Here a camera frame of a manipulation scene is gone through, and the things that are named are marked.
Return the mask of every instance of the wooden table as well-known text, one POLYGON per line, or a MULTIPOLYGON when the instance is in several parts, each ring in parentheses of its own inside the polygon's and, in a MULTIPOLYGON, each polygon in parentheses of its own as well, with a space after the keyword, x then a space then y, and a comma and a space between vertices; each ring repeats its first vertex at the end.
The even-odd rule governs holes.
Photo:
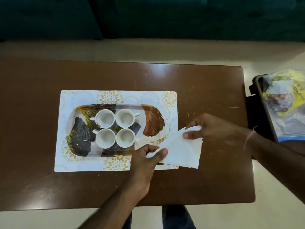
MULTIPOLYGON (((55 173, 61 90, 176 91, 178 127, 207 112, 247 127, 238 66, 0 60, 0 210, 99 207, 128 171, 55 173)), ((203 141, 199 169, 157 170, 139 206, 255 200, 251 156, 203 141)))

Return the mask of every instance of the white cup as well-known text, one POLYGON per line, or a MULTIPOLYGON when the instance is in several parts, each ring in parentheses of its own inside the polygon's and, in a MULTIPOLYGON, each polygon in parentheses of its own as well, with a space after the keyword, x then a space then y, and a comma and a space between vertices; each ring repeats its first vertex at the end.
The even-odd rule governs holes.
POLYGON ((90 120, 95 121, 100 128, 110 128, 115 122, 115 114, 109 109, 102 109, 90 120))
POLYGON ((108 149, 114 145, 116 136, 111 129, 104 128, 100 131, 94 129, 92 132, 96 134, 95 142, 99 147, 108 149))
POLYGON ((121 109, 116 113, 115 120, 118 126, 121 128, 128 128, 135 122, 135 117, 139 116, 139 113, 134 114, 129 109, 121 109))
POLYGON ((116 134, 116 143, 122 148, 128 148, 135 142, 135 133, 129 128, 123 128, 116 134))

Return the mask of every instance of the beige floor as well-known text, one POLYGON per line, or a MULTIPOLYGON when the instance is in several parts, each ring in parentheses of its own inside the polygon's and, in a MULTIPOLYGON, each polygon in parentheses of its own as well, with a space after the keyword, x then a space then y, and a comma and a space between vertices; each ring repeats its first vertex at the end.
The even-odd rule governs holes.
MULTIPOLYGON (((244 69, 246 94, 252 78, 282 69, 305 69, 305 43, 193 40, 103 40, 2 42, 0 56, 58 60, 237 65, 244 69)), ((200 228, 304 228, 305 205, 257 161, 256 202, 187 206, 200 228)), ((76 228, 95 209, 0 212, 0 228, 76 228)), ((133 229, 162 228, 161 207, 137 207, 133 229)))

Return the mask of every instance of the folded paper napkin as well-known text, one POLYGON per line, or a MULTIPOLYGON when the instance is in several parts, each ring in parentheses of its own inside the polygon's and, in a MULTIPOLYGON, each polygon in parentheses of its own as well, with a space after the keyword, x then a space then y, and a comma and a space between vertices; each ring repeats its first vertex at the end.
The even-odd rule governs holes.
POLYGON ((161 142, 158 145, 160 148, 153 153, 148 153, 146 157, 151 158, 159 150, 166 148, 168 149, 168 154, 161 163, 198 169, 202 138, 186 140, 182 137, 182 134, 188 131, 198 131, 200 129, 201 126, 194 126, 187 130, 185 130, 185 128, 179 130, 161 142))

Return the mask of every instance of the bracelet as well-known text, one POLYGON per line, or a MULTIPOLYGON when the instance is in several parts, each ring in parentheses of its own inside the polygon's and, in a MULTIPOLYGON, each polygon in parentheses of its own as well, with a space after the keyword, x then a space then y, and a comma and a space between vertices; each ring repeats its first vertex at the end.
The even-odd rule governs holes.
POLYGON ((247 145, 247 142, 248 142, 248 140, 250 139, 250 137, 251 137, 253 134, 256 133, 256 132, 254 131, 254 129, 255 129, 256 127, 257 127, 257 126, 255 126, 255 127, 253 128, 253 130, 247 135, 246 141, 245 141, 245 144, 244 144, 244 147, 243 147, 244 150, 246 149, 246 145, 247 145))

